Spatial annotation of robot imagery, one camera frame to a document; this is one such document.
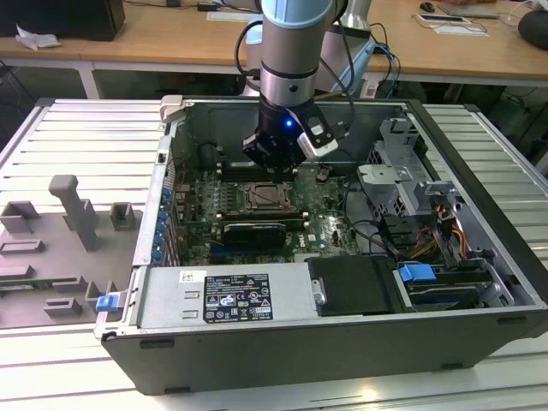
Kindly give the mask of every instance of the power cable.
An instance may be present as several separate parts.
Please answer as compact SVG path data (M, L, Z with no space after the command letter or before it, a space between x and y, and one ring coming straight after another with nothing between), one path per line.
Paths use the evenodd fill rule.
M236 46L234 48L234 63L236 65L236 68L238 69L238 71L245 75L246 77L249 76L249 72L244 70L243 67L241 66L241 63L240 63L240 47L241 47L241 42L243 41L243 39L246 37L247 35L247 32L249 32L249 30L251 30L253 27L255 26L259 26L263 24L263 21L262 20L256 20L256 21L253 21L252 23L248 24L246 26L246 28L244 28L241 33L240 33L240 36L238 36L238 39L236 40Z

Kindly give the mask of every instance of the gray case side panel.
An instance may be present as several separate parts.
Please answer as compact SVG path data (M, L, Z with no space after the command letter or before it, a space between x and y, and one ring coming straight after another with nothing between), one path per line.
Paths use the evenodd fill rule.
M500 319L507 319L500 325ZM146 395L468 368L545 321L486 315L102 341ZM157 348L143 349L142 341Z

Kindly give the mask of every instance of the white sticker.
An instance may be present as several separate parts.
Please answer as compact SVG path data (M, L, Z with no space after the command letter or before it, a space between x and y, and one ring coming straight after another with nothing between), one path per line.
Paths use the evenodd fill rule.
M206 276L206 270L183 270L179 273L179 283L203 283Z

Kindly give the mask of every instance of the warning label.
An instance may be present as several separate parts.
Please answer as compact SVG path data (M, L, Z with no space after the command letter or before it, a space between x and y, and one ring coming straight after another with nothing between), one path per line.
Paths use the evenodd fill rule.
M205 278L206 323L261 321L273 318L268 274Z

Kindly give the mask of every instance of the computer mouse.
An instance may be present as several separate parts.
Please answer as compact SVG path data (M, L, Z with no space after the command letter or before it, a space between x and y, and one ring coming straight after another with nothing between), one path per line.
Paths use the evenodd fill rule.
M430 2L421 3L420 8L425 10L425 12L427 12L427 13L433 13L434 11L436 11L436 8Z

